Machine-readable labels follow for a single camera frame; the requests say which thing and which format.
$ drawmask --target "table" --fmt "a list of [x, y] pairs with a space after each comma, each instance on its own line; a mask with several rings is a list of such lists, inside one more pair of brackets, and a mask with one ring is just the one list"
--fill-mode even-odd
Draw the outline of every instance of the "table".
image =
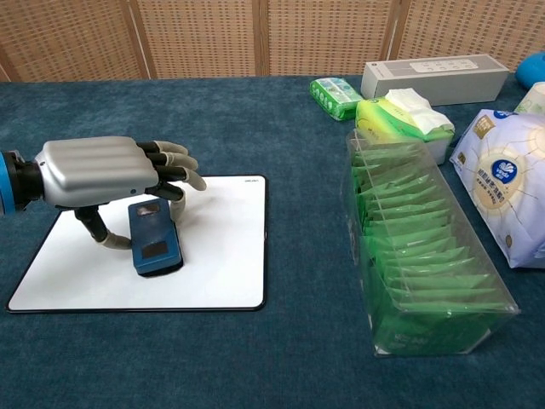
[[[345, 136], [311, 77], [0, 84], [0, 147], [95, 135], [184, 143], [204, 175], [269, 180], [267, 304], [254, 313], [0, 312], [0, 406], [543, 407], [545, 273], [508, 268], [451, 164], [441, 170], [522, 309], [470, 355], [376, 358], [341, 202]], [[347, 80], [357, 89], [359, 77]], [[440, 107], [459, 136], [481, 107]], [[0, 218], [7, 302], [56, 210]]]

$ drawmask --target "green tissue pack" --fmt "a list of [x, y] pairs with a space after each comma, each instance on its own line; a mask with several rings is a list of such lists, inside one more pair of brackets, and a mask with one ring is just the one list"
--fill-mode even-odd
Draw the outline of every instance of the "green tissue pack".
[[335, 120], [356, 118], [356, 107], [363, 97], [342, 78], [320, 78], [310, 83], [314, 100]]
[[347, 138], [343, 199], [376, 355], [468, 354], [519, 313], [423, 141]]

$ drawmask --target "robotic hand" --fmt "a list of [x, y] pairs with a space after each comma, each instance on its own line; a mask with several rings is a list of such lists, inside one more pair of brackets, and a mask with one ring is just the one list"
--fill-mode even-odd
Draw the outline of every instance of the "robotic hand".
[[185, 194], [170, 182], [183, 181], [205, 190], [204, 179], [195, 172], [197, 167], [197, 161], [181, 145], [137, 143], [125, 136], [49, 141], [33, 161], [25, 161], [17, 151], [2, 152], [0, 216], [43, 199], [61, 210], [74, 210], [99, 244], [129, 249], [129, 239], [106, 228], [99, 206], [145, 193], [170, 200], [180, 213]]

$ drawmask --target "blue phone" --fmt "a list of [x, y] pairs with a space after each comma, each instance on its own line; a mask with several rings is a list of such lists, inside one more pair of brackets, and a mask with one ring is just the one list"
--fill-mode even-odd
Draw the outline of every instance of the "blue phone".
[[169, 201], [153, 199], [129, 206], [133, 264], [142, 277], [172, 273], [183, 266]]

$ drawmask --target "woven wall panel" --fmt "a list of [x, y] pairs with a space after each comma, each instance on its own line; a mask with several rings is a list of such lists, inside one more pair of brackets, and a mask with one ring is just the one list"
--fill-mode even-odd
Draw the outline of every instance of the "woven wall panel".
[[251, 0], [138, 0], [159, 78], [255, 74]]
[[543, 0], [412, 0], [397, 58], [490, 54], [514, 71], [544, 49]]
[[361, 74], [378, 60], [388, 0], [269, 0], [271, 74]]
[[22, 81], [141, 78], [119, 2], [0, 0], [0, 42]]

